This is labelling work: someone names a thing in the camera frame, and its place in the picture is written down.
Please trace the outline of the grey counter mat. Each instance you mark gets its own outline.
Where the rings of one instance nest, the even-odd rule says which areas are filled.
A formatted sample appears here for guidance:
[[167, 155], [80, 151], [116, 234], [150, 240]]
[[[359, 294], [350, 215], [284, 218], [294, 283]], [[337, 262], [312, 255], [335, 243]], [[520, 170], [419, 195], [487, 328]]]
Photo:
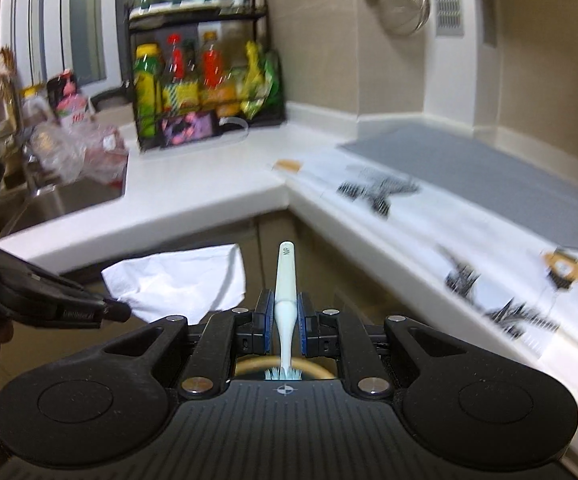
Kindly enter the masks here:
[[480, 141], [409, 125], [343, 148], [578, 250], [578, 185]]

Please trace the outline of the steel mesh strainer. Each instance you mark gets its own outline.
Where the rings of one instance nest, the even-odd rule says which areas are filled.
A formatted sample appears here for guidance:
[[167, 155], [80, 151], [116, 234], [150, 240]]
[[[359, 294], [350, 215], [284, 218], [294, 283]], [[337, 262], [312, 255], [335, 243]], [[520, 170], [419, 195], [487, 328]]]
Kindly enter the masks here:
[[393, 37], [409, 37], [427, 24], [430, 0], [376, 0], [378, 18], [385, 32]]

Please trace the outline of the green yellow-cap bottle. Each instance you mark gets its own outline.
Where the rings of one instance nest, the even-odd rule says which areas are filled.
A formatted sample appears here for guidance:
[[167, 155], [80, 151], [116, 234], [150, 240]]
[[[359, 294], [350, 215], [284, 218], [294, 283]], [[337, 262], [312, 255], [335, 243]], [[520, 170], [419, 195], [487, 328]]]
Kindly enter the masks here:
[[162, 112], [162, 55], [158, 44], [139, 44], [135, 50], [134, 91], [138, 135], [153, 139]]

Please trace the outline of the red-cap sauce bottle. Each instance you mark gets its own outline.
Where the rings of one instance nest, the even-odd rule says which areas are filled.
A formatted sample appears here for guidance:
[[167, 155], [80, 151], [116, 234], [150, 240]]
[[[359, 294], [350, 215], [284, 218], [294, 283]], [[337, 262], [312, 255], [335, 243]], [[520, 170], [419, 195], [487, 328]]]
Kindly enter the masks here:
[[187, 70], [182, 36], [173, 32], [167, 36], [169, 57], [162, 76], [163, 110], [177, 114], [199, 105], [198, 81]]

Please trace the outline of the orange red-cap bottle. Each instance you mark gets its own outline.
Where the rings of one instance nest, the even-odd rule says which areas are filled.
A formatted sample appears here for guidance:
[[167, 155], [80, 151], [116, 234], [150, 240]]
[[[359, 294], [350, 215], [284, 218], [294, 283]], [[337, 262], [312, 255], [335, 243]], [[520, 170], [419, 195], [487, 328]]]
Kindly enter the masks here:
[[219, 118], [235, 117], [240, 113], [236, 82], [225, 68], [223, 49], [217, 31], [208, 29], [202, 34], [201, 48], [201, 103], [211, 108]]

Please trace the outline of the pink soap pump bottle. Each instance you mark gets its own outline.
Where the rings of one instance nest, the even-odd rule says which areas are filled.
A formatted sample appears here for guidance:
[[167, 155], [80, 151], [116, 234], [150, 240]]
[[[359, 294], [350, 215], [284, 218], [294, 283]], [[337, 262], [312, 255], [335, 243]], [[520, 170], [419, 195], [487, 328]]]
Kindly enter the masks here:
[[88, 98], [80, 92], [72, 70], [64, 70], [58, 76], [50, 78], [46, 91], [50, 107], [62, 127], [69, 129], [92, 118]]

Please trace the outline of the white toothbrush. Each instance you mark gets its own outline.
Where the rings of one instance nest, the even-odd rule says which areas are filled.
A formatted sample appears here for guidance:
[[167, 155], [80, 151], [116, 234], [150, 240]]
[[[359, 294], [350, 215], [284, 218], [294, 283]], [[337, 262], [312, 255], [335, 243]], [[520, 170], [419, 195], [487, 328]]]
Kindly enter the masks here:
[[266, 380], [300, 380], [301, 372], [291, 366], [292, 341], [298, 319], [295, 245], [282, 242], [278, 249], [274, 320], [280, 344], [280, 364], [265, 372]]

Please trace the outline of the smartphone with lit screen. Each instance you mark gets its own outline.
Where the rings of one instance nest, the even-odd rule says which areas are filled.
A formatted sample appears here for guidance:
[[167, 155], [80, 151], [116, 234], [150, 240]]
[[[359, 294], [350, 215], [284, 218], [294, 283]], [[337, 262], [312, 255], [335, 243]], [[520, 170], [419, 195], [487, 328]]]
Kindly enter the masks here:
[[166, 148], [203, 141], [219, 133], [219, 123], [214, 112], [187, 112], [166, 117], [161, 120], [160, 126]]

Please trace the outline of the plastic bag with meat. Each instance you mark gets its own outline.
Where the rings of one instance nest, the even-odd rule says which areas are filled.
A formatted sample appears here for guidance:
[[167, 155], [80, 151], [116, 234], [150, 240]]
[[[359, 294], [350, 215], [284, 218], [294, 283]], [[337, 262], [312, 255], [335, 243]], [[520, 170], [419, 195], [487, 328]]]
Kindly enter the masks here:
[[103, 185], [124, 180], [129, 152], [118, 128], [97, 122], [62, 127], [41, 122], [31, 130], [29, 146], [41, 167], [71, 183], [88, 178]]

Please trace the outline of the stainless steel sink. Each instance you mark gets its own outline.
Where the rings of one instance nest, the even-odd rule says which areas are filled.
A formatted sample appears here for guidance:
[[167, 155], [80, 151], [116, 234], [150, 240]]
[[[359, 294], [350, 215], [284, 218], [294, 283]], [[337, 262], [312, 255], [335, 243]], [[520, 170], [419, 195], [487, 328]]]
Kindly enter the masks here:
[[128, 161], [129, 157], [123, 156], [112, 162], [117, 173], [109, 182], [81, 174], [65, 183], [58, 174], [45, 171], [33, 155], [22, 156], [24, 180], [16, 188], [0, 191], [0, 237], [118, 200], [126, 189]]

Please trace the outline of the white paper towel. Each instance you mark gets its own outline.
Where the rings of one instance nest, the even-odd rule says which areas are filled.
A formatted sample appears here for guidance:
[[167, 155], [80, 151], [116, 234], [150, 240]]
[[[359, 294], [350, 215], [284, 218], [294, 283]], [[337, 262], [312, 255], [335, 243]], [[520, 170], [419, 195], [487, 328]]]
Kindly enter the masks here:
[[238, 306], [246, 292], [236, 244], [123, 260], [104, 269], [102, 277], [110, 295], [146, 323], [183, 315], [198, 324], [211, 312]]

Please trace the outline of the yellow green snack bag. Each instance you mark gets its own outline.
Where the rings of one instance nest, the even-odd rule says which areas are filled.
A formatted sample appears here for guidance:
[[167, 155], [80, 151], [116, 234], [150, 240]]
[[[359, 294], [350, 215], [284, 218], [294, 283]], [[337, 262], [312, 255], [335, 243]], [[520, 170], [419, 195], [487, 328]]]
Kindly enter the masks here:
[[247, 71], [239, 91], [242, 114], [249, 120], [261, 114], [277, 114], [283, 107], [283, 96], [276, 52], [250, 40], [246, 44], [246, 55]]

